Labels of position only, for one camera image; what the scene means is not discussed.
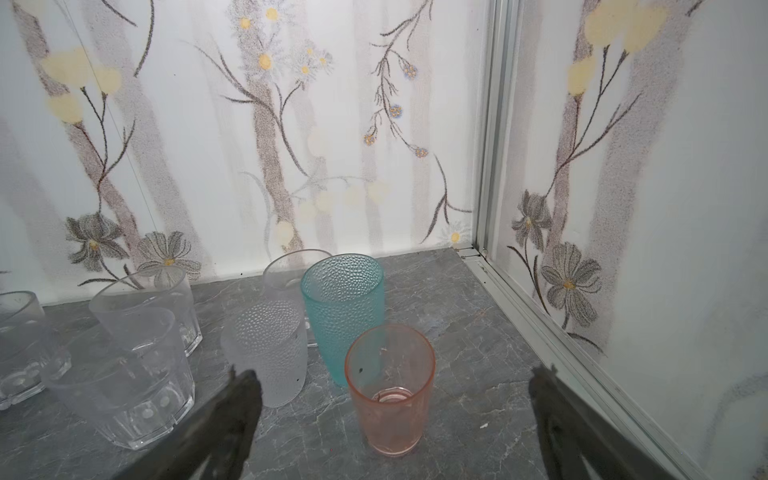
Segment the pink plastic cup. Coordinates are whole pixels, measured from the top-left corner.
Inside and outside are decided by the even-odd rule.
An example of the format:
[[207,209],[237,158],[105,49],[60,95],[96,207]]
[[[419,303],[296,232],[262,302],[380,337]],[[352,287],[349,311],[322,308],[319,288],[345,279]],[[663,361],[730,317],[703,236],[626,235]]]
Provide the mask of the pink plastic cup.
[[408,454],[423,436],[436,374],[427,338],[404,324],[384,324],[360,335],[344,374],[368,444],[387,457]]

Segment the teal dimpled plastic cup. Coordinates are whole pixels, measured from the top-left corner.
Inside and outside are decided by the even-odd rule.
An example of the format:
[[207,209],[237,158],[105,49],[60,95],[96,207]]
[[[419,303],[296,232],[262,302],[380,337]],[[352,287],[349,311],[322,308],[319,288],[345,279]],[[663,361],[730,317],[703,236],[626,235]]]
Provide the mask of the teal dimpled plastic cup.
[[345,387],[352,343],[385,320],[384,270],[367,255],[345,253],[311,266],[300,282],[305,310],[331,379]]

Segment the frosted dimpled plastic cup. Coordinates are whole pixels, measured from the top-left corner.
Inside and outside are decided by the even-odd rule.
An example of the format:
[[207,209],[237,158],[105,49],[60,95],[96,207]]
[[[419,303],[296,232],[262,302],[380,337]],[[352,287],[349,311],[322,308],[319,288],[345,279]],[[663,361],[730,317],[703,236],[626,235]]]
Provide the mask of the frosted dimpled plastic cup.
[[256,372],[266,407],[284,406],[302,390],[308,342],[304,316],[294,303],[270,300],[245,309],[224,322],[220,341],[238,373]]

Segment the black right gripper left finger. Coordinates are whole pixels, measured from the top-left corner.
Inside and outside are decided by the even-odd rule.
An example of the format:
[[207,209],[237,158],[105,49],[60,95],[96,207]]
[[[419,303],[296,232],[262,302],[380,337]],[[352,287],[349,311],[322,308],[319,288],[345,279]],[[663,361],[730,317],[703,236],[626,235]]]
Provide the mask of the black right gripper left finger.
[[228,383],[209,402],[115,477],[238,479],[262,410],[262,385],[256,372],[231,370]]

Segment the aluminium corner post right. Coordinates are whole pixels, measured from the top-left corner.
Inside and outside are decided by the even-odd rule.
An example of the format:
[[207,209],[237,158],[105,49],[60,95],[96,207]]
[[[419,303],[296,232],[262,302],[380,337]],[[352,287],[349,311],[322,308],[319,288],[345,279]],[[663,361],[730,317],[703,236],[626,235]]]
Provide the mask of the aluminium corner post right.
[[519,1],[492,1],[489,7],[473,227],[473,246],[483,256],[488,254],[494,233],[500,162],[512,103],[510,91],[516,60],[520,7]]

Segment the clear tall glass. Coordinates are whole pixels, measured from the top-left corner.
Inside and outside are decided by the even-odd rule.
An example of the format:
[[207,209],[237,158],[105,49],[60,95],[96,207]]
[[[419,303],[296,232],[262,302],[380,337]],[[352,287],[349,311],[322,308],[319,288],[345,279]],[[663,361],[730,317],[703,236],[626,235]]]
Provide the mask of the clear tall glass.
[[263,272],[264,295],[293,303],[303,315],[309,348],[316,348],[317,342],[306,314],[300,283],[310,267],[331,256],[322,249],[297,250],[276,258]]

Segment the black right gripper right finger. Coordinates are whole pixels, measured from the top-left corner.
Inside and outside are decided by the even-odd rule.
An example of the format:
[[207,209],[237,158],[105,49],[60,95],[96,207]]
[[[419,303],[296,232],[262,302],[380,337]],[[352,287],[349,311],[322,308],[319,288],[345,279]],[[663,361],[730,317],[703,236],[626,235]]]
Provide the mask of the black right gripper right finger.
[[529,397],[550,479],[671,479],[649,455],[544,365],[532,369]]

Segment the clear faceted tumbler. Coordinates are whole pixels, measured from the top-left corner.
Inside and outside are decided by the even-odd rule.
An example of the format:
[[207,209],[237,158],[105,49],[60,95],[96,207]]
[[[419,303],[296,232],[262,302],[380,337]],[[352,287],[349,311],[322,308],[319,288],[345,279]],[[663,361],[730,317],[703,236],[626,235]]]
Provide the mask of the clear faceted tumbler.
[[42,374],[57,380],[71,356],[30,291],[1,295],[1,409],[7,410],[45,389]]
[[175,265],[143,268],[104,287],[89,302],[90,312],[105,326],[116,326],[144,308],[173,313],[189,357],[203,339],[188,274]]
[[98,324],[63,352],[67,369],[41,368],[47,389],[111,443],[140,450],[191,411],[195,382],[172,311],[151,307]]

